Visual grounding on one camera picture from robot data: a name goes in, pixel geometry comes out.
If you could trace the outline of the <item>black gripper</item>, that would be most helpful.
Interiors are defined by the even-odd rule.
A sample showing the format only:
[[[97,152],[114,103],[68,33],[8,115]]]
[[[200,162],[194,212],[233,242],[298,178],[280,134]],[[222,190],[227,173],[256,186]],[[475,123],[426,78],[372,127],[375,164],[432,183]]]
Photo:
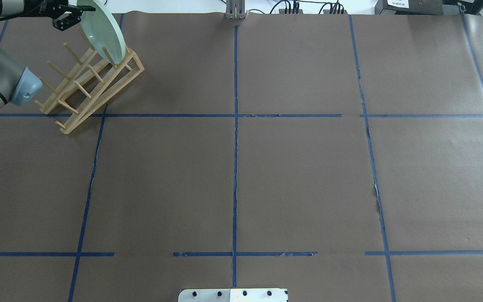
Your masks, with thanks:
[[[82,21],[82,9],[68,11],[68,0],[25,0],[24,17],[57,18],[52,21],[54,28],[65,31]],[[67,16],[58,19],[67,12]]]

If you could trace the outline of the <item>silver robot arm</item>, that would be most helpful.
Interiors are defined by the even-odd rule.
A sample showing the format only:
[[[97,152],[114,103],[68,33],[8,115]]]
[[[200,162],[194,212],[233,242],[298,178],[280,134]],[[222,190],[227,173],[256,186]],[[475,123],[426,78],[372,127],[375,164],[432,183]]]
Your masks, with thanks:
[[[67,0],[0,0],[0,21],[21,17],[48,17],[64,31],[80,23],[92,6],[70,5]],[[0,109],[8,103],[24,105],[42,88],[42,81],[28,67],[0,48]]]

